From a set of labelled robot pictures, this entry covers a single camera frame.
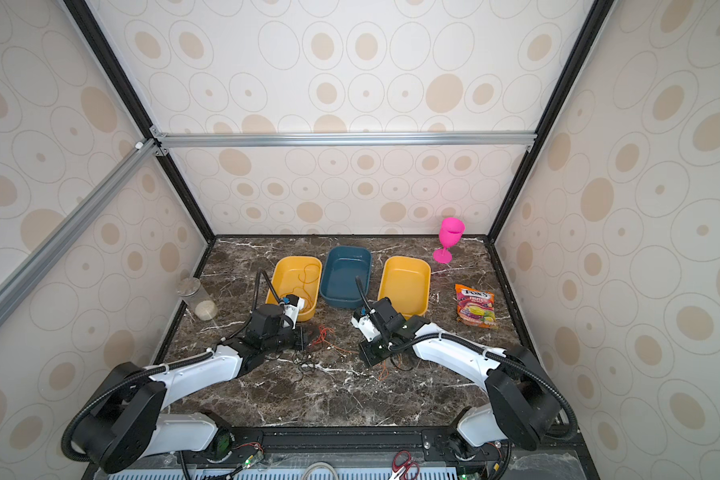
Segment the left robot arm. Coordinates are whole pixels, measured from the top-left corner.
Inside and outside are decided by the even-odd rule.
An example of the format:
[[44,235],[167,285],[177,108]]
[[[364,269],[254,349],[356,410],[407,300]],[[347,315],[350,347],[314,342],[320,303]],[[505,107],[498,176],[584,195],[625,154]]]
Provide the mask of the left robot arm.
[[149,367],[124,362],[113,368],[66,426],[61,453],[107,474],[164,453],[198,452],[212,462],[226,460],[234,441],[226,421],[212,413],[170,414],[167,409],[249,374],[271,355],[308,346],[310,334],[298,324],[305,298],[293,293],[273,298],[271,304],[254,302],[238,332],[201,354]]

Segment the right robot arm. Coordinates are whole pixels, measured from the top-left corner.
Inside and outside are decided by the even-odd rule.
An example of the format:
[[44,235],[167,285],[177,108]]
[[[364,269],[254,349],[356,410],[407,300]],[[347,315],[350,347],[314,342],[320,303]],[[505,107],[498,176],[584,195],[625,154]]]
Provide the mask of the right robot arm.
[[447,444],[455,456],[469,459],[495,441],[535,450],[546,437],[571,440],[577,435],[571,404],[530,350],[492,348],[450,333],[424,317],[406,319],[387,297],[369,301],[359,277],[355,284],[361,306],[353,312],[351,323],[364,336],[359,355],[365,365],[375,366],[410,352],[467,378],[488,395],[488,404],[463,410],[449,427]]

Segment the right yellow plastic bin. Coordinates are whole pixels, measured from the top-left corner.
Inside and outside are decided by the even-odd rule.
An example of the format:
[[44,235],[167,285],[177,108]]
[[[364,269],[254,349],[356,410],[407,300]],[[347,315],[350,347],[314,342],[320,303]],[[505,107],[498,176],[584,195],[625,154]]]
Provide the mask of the right yellow plastic bin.
[[393,256],[384,264],[378,299],[388,298],[406,319],[424,316],[429,301],[430,265],[421,259]]

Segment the yellow plastic bin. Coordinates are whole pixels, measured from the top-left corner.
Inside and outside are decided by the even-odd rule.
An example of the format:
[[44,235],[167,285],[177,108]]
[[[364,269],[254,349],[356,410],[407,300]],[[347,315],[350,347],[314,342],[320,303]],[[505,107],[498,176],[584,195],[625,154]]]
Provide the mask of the yellow plastic bin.
[[424,316],[429,301],[430,265],[421,259],[393,256],[384,264],[378,299],[388,298],[406,319]]
[[275,267],[272,284],[280,297],[295,294],[306,301],[298,322],[309,321],[315,314],[319,298],[322,263],[316,257],[288,256]]

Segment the left yellow plastic bin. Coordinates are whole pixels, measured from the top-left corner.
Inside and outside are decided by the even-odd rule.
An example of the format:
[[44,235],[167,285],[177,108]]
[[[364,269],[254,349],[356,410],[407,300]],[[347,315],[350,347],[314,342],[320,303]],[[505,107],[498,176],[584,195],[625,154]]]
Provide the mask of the left yellow plastic bin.
[[295,294],[306,301],[298,322],[309,321],[315,314],[319,298],[322,263],[316,257],[288,256],[275,267],[272,284],[280,297]]

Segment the clear jar with white powder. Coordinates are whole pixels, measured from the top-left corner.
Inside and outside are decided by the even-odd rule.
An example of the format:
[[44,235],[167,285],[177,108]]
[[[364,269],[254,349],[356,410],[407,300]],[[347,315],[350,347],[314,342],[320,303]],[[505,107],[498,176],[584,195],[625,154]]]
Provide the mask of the clear jar with white powder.
[[186,277],[177,286],[177,293],[192,314],[202,321],[213,320],[219,313],[215,301],[205,290],[199,278]]

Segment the teal plastic bin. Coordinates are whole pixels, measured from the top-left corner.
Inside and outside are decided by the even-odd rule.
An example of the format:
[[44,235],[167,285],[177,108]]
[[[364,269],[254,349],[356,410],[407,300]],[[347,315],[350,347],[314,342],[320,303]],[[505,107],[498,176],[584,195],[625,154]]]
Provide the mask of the teal plastic bin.
[[362,247],[337,246],[328,253],[320,284],[320,295],[334,308],[354,310],[363,304],[356,278],[368,293],[372,271],[371,252]]

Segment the colourful snack bag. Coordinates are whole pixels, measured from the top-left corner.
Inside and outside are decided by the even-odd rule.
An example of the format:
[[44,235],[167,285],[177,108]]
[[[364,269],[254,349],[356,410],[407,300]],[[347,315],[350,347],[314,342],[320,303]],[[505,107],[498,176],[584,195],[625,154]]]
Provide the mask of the colourful snack bag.
[[461,284],[455,285],[455,291],[457,317],[461,323],[480,328],[497,326],[493,293],[472,289]]

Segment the pink plastic goblet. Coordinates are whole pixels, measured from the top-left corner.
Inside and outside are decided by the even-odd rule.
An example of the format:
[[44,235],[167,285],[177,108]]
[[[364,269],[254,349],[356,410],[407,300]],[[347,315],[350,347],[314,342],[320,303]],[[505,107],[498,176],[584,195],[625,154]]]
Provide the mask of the pink plastic goblet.
[[442,220],[439,230],[441,247],[433,252],[433,259],[440,264],[448,264],[452,260],[450,248],[459,243],[465,231],[465,224],[456,217]]

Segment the red handled scissors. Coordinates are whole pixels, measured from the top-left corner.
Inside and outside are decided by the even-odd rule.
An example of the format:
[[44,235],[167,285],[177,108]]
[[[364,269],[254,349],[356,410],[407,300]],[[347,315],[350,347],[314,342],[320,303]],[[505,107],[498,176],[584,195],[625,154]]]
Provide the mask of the red handled scissors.
[[389,480],[416,480],[420,474],[420,466],[414,461],[412,454],[401,450],[393,458],[392,473]]

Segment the horizontal aluminium rail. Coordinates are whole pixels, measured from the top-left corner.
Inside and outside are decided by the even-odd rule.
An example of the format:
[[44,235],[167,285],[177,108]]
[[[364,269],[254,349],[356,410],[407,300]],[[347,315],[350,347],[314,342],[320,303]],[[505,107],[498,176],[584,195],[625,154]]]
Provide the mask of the horizontal aluminium rail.
[[330,133],[163,133],[156,140],[167,148],[278,148],[520,145],[532,146],[532,131],[330,132]]

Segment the diagonal aluminium rail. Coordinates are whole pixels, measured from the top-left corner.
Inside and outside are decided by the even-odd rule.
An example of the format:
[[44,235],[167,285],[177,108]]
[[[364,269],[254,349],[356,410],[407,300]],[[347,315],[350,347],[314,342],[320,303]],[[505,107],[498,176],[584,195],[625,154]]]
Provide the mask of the diagonal aluminium rail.
[[145,160],[158,152],[154,139],[144,139],[97,185],[51,234],[0,284],[0,327],[61,257],[71,248]]

